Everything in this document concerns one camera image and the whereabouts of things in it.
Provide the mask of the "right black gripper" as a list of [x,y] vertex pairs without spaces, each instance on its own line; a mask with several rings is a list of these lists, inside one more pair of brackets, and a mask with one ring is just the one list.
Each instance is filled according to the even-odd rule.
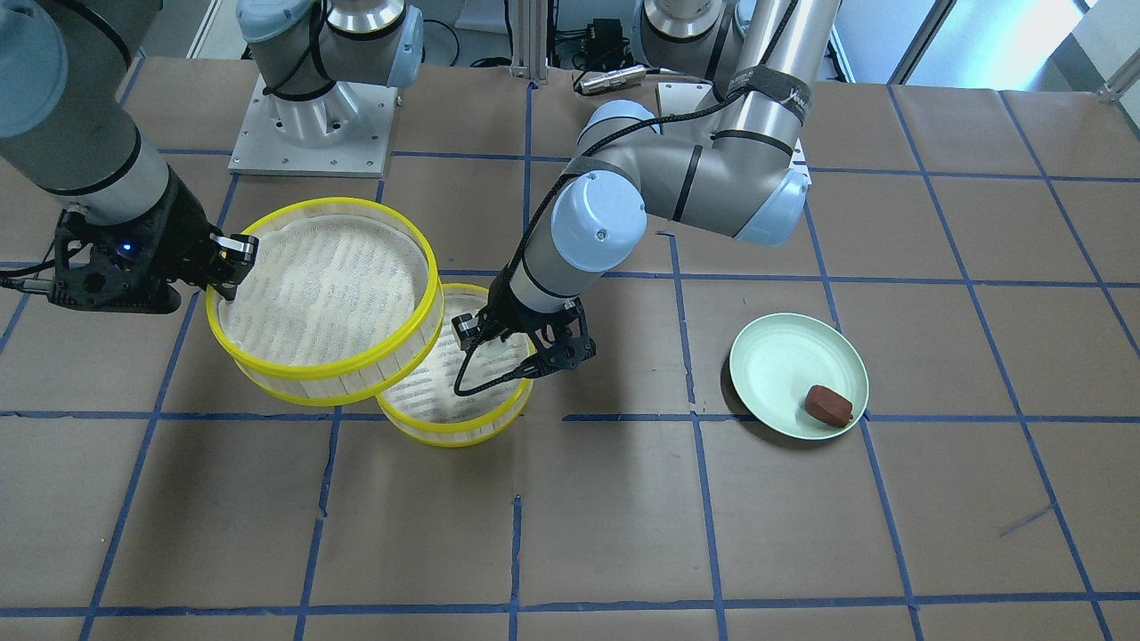
[[127,224],[90,224],[81,206],[65,206],[54,232],[50,305],[83,313],[174,313],[172,289],[215,289],[233,303],[256,263],[259,240],[223,236],[179,175],[168,177],[158,203]]

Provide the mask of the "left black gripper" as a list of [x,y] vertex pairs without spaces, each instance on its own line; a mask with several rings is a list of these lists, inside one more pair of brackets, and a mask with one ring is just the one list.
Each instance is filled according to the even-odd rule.
[[477,313],[453,316],[451,333],[461,352],[474,352],[492,340],[524,334],[534,344],[534,354],[514,370],[518,375],[578,370],[596,354],[579,297],[555,305],[553,313],[538,313],[521,303],[508,285],[492,285],[487,305]]

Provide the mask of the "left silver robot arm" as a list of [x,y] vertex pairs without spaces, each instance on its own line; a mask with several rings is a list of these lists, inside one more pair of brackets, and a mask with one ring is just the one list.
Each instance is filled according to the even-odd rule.
[[638,245],[650,216],[776,248],[803,218],[809,178],[793,147],[838,1],[640,1],[651,60],[712,86],[695,109],[653,117],[604,102],[542,198],[477,315],[453,318],[465,357],[529,336],[508,380],[575,370],[596,352],[581,295]]

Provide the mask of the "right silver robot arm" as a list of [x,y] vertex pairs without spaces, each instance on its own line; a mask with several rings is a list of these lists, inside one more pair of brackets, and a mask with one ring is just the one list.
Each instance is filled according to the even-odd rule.
[[223,235],[117,102],[158,1],[5,1],[3,159],[62,204],[52,269],[3,287],[93,313],[174,313],[176,281],[231,303],[256,237]]

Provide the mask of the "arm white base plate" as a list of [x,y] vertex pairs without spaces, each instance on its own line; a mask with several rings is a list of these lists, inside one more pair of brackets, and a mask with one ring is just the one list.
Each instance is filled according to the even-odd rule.
[[233,175],[382,178],[400,94],[393,86],[336,84],[312,102],[264,94],[258,78],[233,143]]
[[[668,117],[668,115],[679,115],[687,114],[691,112],[697,112],[698,109],[705,109],[705,107],[712,106],[715,104],[715,97],[712,97],[712,89],[715,86],[710,84],[682,84],[681,82],[663,82],[656,87],[656,102],[658,102],[659,115],[661,117]],[[801,141],[795,141],[793,145],[787,145],[785,141],[781,141],[768,133],[756,133],[752,129],[744,125],[733,125],[728,129],[712,130],[710,133],[706,133],[705,138],[708,141],[718,141],[718,139],[728,138],[740,138],[749,139],[749,141],[764,141],[773,149],[783,151],[789,163],[787,163],[787,169],[798,175],[803,175],[803,178],[811,182],[811,168],[807,163],[805,154],[803,154]]]

